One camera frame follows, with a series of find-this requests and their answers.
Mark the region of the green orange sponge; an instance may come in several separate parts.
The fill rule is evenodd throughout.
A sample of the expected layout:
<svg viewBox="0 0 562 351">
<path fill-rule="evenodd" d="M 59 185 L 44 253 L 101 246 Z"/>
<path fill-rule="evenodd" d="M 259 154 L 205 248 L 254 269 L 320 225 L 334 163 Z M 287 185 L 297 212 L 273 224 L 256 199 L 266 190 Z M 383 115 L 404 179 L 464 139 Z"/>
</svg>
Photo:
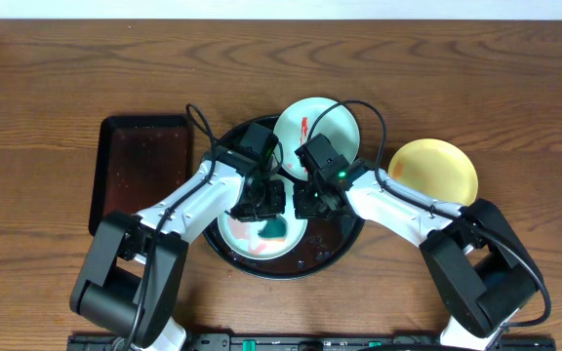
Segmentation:
<svg viewBox="0 0 562 351">
<path fill-rule="evenodd" d="M 283 242 L 287 237 L 287 221 L 282 217 L 276 217 L 266 222 L 258 236 L 265 241 Z"/>
</svg>

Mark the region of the mint green plate front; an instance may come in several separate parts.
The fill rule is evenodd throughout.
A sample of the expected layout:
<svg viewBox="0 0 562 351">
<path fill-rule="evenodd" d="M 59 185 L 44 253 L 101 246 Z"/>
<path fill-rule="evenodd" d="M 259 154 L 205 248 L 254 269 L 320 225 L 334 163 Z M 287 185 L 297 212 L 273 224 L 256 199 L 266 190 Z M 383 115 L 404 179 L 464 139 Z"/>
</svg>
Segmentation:
<svg viewBox="0 0 562 351">
<path fill-rule="evenodd" d="M 218 227 L 224 242 L 238 255 L 254 260 L 269 260 L 287 254 L 301 240 L 308 221 L 298 219 L 293 202 L 294 183 L 281 175 L 286 194 L 285 210 L 273 219 L 243 222 L 223 213 Z"/>
</svg>

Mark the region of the mint green plate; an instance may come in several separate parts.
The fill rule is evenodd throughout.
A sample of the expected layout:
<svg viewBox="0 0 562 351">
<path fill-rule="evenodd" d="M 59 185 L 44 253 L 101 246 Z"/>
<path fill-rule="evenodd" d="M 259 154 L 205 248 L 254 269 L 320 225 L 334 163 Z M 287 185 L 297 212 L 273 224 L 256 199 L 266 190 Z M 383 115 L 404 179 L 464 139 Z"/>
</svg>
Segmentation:
<svg viewBox="0 0 562 351">
<path fill-rule="evenodd" d="M 298 180 L 308 178 L 307 170 L 301 165 L 295 151 L 307 141 L 312 129 L 314 137 L 324 135 L 349 163 L 355 159 L 360 145 L 360 133 L 357 122 L 348 109 L 338 106 L 313 126 L 320 114 L 334 104 L 334 100 L 325 97 L 304 98 L 287 107 L 277 119 L 273 133 L 282 145 L 282 169 L 289 176 Z"/>
<path fill-rule="evenodd" d="M 224 242 L 238 255 L 254 260 L 269 260 L 287 254 L 301 240 L 308 221 L 298 219 L 293 202 L 294 183 L 281 175 L 286 194 L 285 210 L 273 219 L 243 222 L 223 213 L 218 227 Z"/>
</svg>

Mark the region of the yellow plate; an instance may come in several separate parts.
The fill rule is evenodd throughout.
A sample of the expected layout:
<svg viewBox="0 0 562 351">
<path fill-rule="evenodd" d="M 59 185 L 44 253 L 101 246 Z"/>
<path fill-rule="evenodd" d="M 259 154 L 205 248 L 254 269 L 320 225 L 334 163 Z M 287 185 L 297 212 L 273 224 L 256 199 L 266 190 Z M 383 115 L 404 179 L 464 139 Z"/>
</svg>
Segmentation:
<svg viewBox="0 0 562 351">
<path fill-rule="evenodd" d="M 403 145 L 390 160 L 387 172 L 396 181 L 441 201 L 468 206 L 478 192 L 471 160 L 441 139 L 422 138 Z"/>
</svg>

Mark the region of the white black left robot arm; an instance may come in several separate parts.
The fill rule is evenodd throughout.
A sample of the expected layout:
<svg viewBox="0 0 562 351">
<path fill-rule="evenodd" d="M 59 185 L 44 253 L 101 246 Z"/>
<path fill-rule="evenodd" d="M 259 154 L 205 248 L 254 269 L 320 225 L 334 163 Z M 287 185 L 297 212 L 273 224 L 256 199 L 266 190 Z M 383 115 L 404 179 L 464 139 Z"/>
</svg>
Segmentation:
<svg viewBox="0 0 562 351">
<path fill-rule="evenodd" d="M 197 172 L 159 203 L 99 224 L 69 307 L 122 337 L 120 349 L 178 350 L 185 332 L 172 317 L 190 244 L 221 214 L 253 221 L 279 214 L 281 182 L 270 175 L 272 147 L 213 147 Z"/>
</svg>

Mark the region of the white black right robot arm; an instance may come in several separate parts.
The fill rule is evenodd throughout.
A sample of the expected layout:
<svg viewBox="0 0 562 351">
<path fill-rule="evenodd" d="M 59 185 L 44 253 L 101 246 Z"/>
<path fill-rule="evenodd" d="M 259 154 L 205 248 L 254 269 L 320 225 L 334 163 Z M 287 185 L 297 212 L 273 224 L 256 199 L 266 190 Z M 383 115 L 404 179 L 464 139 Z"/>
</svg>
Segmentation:
<svg viewBox="0 0 562 351">
<path fill-rule="evenodd" d="M 493 203 L 437 200 L 363 159 L 303 154 L 300 162 L 308 173 L 307 188 L 295 197 L 300 214 L 345 212 L 420 250 L 450 314 L 440 346 L 489 350 L 534 294 L 547 294 L 540 269 Z"/>
</svg>

